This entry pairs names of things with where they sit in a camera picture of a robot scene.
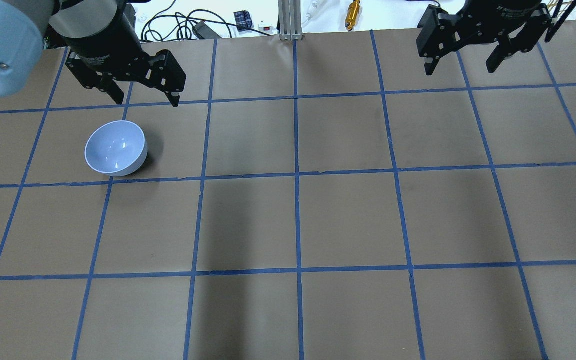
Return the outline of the blue bowl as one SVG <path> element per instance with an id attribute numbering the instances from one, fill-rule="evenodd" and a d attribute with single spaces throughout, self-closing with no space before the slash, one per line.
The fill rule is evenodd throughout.
<path id="1" fill-rule="evenodd" d="M 138 171 L 146 162 L 149 146 L 142 128 L 128 120 L 99 127 L 89 137 L 84 159 L 93 171 L 110 177 L 124 177 Z"/>

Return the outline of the brass cylinder fitting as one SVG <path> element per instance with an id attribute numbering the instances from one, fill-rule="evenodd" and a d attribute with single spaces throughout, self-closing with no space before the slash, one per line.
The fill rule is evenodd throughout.
<path id="1" fill-rule="evenodd" d="M 361 12 L 361 0 L 352 0 L 352 2 L 350 2 L 348 6 L 344 21 L 344 27 L 348 32 L 351 32 L 352 30 L 355 29 L 358 23 L 360 12 Z"/>

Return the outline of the grey power adapter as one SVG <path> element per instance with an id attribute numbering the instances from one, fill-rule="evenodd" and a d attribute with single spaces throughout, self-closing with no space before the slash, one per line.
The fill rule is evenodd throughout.
<path id="1" fill-rule="evenodd" d="M 199 40 L 215 40 L 222 37 L 210 28 L 205 22 L 196 22 L 192 25 L 192 32 Z"/>

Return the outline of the small blue black box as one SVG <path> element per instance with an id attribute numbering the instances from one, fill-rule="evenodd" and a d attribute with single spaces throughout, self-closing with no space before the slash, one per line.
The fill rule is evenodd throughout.
<path id="1" fill-rule="evenodd" d="M 253 30 L 253 20 L 249 11 L 240 10 L 233 13 L 235 26 L 238 32 L 243 33 Z"/>

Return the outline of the white switch with red button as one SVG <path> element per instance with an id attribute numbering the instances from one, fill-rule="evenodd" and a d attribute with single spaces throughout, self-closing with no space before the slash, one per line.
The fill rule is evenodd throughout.
<path id="1" fill-rule="evenodd" d="M 275 33 L 275 25 L 271 22 L 260 21 L 257 25 L 257 30 L 266 35 L 273 35 Z"/>

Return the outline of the aluminium frame post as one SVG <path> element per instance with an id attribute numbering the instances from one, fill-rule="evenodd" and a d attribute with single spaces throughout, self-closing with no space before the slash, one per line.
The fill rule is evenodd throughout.
<path id="1" fill-rule="evenodd" d="M 278 0 L 278 36 L 281 41 L 301 41 L 302 28 L 301 0 Z"/>

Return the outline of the white plug connector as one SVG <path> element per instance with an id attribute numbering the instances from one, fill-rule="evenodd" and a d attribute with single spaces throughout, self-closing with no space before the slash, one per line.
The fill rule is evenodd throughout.
<path id="1" fill-rule="evenodd" d="M 324 16 L 329 9 L 330 0 L 303 0 L 305 10 L 301 16 L 301 26 L 308 27 Z"/>

